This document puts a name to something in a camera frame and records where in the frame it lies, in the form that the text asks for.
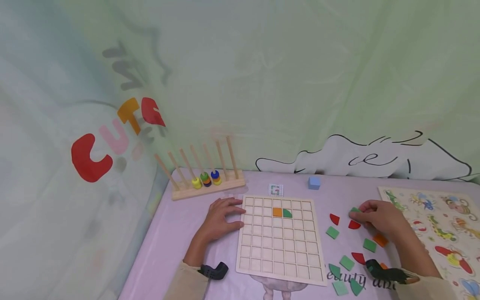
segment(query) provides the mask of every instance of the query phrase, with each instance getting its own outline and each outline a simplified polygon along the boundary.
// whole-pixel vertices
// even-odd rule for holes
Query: child's hand
[[[235,205],[242,204],[242,200],[227,198],[217,199],[210,205],[204,223],[198,229],[197,236],[203,241],[210,243],[229,232],[243,227],[243,222],[227,223],[225,216],[231,214],[244,214],[245,210]]]
[[[362,212],[350,212],[349,217],[361,223],[371,223],[379,231],[396,236],[412,231],[410,224],[391,202],[368,200],[360,205]]]

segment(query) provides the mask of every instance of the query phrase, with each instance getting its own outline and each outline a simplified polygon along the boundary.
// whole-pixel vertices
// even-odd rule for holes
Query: wooden peg
[[[205,150],[205,154],[207,155],[207,160],[208,160],[208,163],[210,164],[210,168],[212,169],[212,173],[215,173],[215,168],[213,167],[212,157],[210,156],[210,153],[208,152],[207,144],[205,144],[205,143],[204,143],[204,150]]]
[[[173,154],[170,151],[168,152],[168,156],[170,157],[173,165],[175,166],[175,169],[177,169],[177,172],[180,174],[181,180],[183,181],[183,184],[185,184],[185,188],[187,189],[188,188],[188,181],[185,179],[185,176],[180,171],[180,167],[177,164],[177,161],[175,160],[175,158],[173,157]]]
[[[220,163],[222,164],[223,174],[225,175],[225,181],[228,181],[227,169],[225,168],[225,161],[223,160],[222,148],[220,148],[220,142],[215,140],[216,150],[218,151],[218,156],[220,157]]]
[[[190,175],[192,176],[192,180],[195,180],[196,176],[193,173],[192,167],[190,166],[190,163],[188,162],[187,156],[185,155],[185,152],[183,151],[182,148],[180,148],[180,155],[183,158],[183,161],[185,162],[185,165],[187,165],[188,171],[190,172]]]
[[[192,151],[193,158],[195,159],[195,162],[200,169],[200,174],[202,174],[204,172],[204,168],[202,168],[202,164],[200,164],[200,160],[198,159],[197,153],[195,152],[195,148],[193,147],[193,145],[190,145],[190,150]]]
[[[230,151],[230,158],[232,159],[233,171],[235,172],[235,179],[239,178],[237,171],[237,164],[235,163],[235,157],[233,156],[232,143],[230,142],[230,136],[227,136],[228,150]]]
[[[167,167],[165,166],[165,164],[163,163],[163,161],[160,159],[160,157],[158,157],[158,154],[155,153],[155,159],[157,160],[158,164],[160,165],[160,167],[163,169],[163,171],[165,172],[165,174],[167,175],[168,179],[170,179],[170,181],[172,182],[173,184],[173,187],[175,188],[175,190],[179,191],[180,188],[179,186],[177,185],[177,183],[175,182],[175,180],[173,180],[173,177],[170,175],[170,173],[168,172],[167,170]]]

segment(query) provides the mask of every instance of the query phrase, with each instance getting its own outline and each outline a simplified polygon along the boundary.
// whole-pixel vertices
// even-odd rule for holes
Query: black outline drawing
[[[415,130],[415,132],[416,132],[418,135],[415,136],[415,137],[413,137],[413,138],[410,138],[410,139],[407,139],[407,140],[404,140],[404,141],[392,142],[392,143],[401,144],[401,145],[405,145],[405,146],[421,146],[422,144],[406,144],[406,142],[413,141],[413,140],[418,139],[419,137],[423,136],[423,132],[418,131],[418,130]],[[370,143],[368,143],[368,144],[359,144],[359,143],[353,142],[352,140],[350,140],[349,138],[347,138],[347,137],[345,137],[345,136],[343,136],[343,135],[341,135],[341,134],[332,134],[332,135],[330,135],[330,136],[327,138],[327,140],[328,140],[329,138],[333,137],[333,136],[341,136],[342,138],[346,139],[346,140],[349,141],[350,143],[355,144],[355,145],[358,145],[358,146],[370,146],[370,145],[372,145],[373,143],[379,141],[380,139],[382,139],[382,140],[381,140],[379,143],[382,143],[382,142],[390,139],[390,137],[386,137],[386,136],[384,135],[384,136],[381,136],[381,137],[373,140],[372,142],[370,142]],[[443,147],[441,147],[439,144],[437,144],[436,142],[434,142],[432,139],[427,139],[427,140],[430,141],[430,142],[432,142],[434,145],[436,145],[436,146],[437,146],[438,148],[440,148],[442,151],[444,151],[445,153],[447,153],[451,158],[453,158],[453,159],[456,160],[457,162],[459,162],[459,163],[461,163],[461,164],[464,164],[465,166],[468,167],[468,174],[467,174],[467,175],[460,176],[460,177],[456,177],[456,178],[443,179],[443,180],[441,180],[441,181],[448,181],[448,180],[463,180],[463,181],[466,181],[466,180],[464,180],[464,179],[462,179],[462,178],[464,178],[464,177],[469,177],[469,176],[474,176],[474,175],[479,175],[479,174],[480,174],[480,173],[474,173],[474,174],[472,174],[472,167],[471,167],[468,163],[463,162],[463,161],[457,159],[455,156],[453,156],[451,153],[449,153],[448,151],[446,151]],[[284,162],[281,162],[281,161],[278,161],[278,160],[260,157],[260,158],[258,158],[258,159],[255,161],[255,166],[257,167],[257,169],[258,169],[259,171],[262,171],[262,170],[260,170],[260,168],[258,167],[258,164],[257,164],[258,160],[260,160],[260,159],[275,161],[275,162],[277,162],[277,163],[281,163],[281,164],[284,164],[284,165],[291,165],[291,164],[294,164],[294,163],[297,161],[297,158],[298,158],[298,156],[300,155],[300,153],[306,152],[306,153],[308,153],[308,154],[314,154],[314,153],[320,152],[321,150],[322,150],[322,149],[320,149],[320,150],[318,150],[318,151],[315,151],[315,152],[309,152],[309,151],[306,151],[306,150],[300,151],[300,152],[297,153],[297,156],[295,157],[295,160],[294,160],[293,162],[291,162],[291,163],[284,163]],[[348,165],[349,165],[349,166],[354,166],[354,165],[356,165],[356,164],[358,164],[358,163],[364,162],[364,163],[366,163],[366,164],[368,164],[368,165],[371,165],[371,166],[379,166],[379,167],[380,167],[380,166],[388,165],[388,164],[394,162],[394,161],[398,158],[398,157],[396,156],[396,157],[395,157],[394,159],[392,159],[390,162],[382,163],[382,164],[373,164],[373,163],[369,163],[369,162],[368,162],[369,160],[375,159],[375,158],[377,158],[377,157],[378,157],[378,154],[377,154],[377,153],[371,153],[371,154],[367,155],[362,161],[359,161],[359,162],[357,162],[357,163],[355,163],[355,164],[352,164],[352,162],[353,162],[355,159],[359,158],[359,156],[357,156],[357,157],[355,157],[354,159],[350,160],[349,163],[348,163]],[[408,159],[408,158],[407,158],[407,163],[408,163],[408,173],[410,174],[410,173],[411,173],[411,162],[410,162],[410,159]],[[302,172],[303,170],[305,170],[305,169],[303,168],[303,169],[301,169],[301,170],[294,170],[293,173],[294,173],[294,174],[300,173],[300,172]]]

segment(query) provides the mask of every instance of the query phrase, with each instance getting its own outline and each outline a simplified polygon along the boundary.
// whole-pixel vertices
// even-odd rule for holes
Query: green ring
[[[200,179],[202,181],[205,181],[207,180],[209,177],[208,177],[208,173],[207,172],[203,172],[202,174],[200,174]]]

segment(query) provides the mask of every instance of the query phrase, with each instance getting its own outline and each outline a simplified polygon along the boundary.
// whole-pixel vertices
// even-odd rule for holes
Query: table
[[[245,171],[247,186],[233,191],[213,193],[200,197],[171,201],[172,185],[168,183],[157,212],[152,220],[145,240],[140,248],[135,263],[123,288],[120,300],[159,300],[168,289],[170,281],[178,264],[185,255],[193,235],[202,224],[208,207],[219,197],[228,197],[235,194],[268,195],[268,184],[284,185],[284,197],[310,198],[315,202],[318,225],[321,228],[325,263],[339,265],[343,255],[351,252],[362,252],[365,259],[375,258],[389,267],[398,266],[398,256],[391,243],[385,248],[378,247],[377,252],[367,253],[362,248],[363,240],[371,238],[372,234],[366,229],[348,229],[348,211],[368,199],[380,199],[378,186],[392,186],[411,189],[461,192],[468,194],[477,206],[480,207],[480,186],[469,182],[425,181],[404,179],[358,178],[343,176],[317,175],[321,178],[321,187],[318,191],[309,190],[307,174],[281,174],[269,172]],[[180,180],[176,171],[172,174],[175,180]],[[331,239],[325,231],[332,225],[330,213],[340,216],[337,229],[340,235],[336,240]],[[229,221],[239,220],[239,216],[229,217]],[[237,256],[238,232],[233,232],[221,240],[210,245],[206,264],[215,267],[219,262],[225,262],[230,270],[221,281],[212,281],[205,296],[206,300],[262,300],[265,289],[263,284],[249,275],[235,271]],[[372,280],[367,275],[364,266],[356,263],[350,272],[342,268],[342,280],[347,281],[350,276],[365,284],[365,290],[355,297],[353,293],[342,296],[341,299],[384,300],[396,299],[393,285],[378,280]],[[337,295],[330,282],[333,276],[329,274],[327,287],[308,285],[300,291],[293,291],[293,300],[302,299],[337,299]],[[275,282],[266,283],[267,289],[275,286]],[[295,289],[295,284],[288,288]],[[274,291],[273,299],[289,300],[289,293]]]

